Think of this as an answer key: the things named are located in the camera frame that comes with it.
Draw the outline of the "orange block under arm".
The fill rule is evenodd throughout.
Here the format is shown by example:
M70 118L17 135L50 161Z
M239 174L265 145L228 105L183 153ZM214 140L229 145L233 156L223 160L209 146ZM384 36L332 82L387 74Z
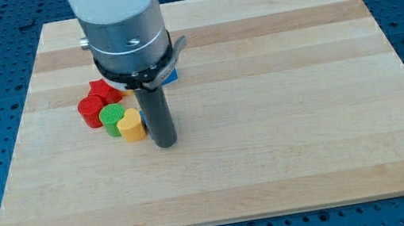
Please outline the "orange block under arm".
M131 96L132 94L134 94L134 91L133 90L125 90L125 91L121 91L121 94L122 94L122 96L123 97L125 97L125 96Z

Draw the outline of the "blue block behind arm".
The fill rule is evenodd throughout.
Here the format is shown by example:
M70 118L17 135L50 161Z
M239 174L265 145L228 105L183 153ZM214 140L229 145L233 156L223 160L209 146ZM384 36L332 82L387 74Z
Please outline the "blue block behind arm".
M167 85L168 83L171 83L171 82L177 80L177 78L178 78L178 73L176 72L176 69L174 68L173 72L168 77L166 77L166 79L163 81L162 84Z

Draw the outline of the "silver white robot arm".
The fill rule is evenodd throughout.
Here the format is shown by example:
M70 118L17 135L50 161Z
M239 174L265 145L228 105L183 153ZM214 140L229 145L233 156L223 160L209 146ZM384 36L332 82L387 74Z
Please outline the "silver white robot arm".
M159 0L68 0L87 38L95 65L111 86L133 88L171 51Z

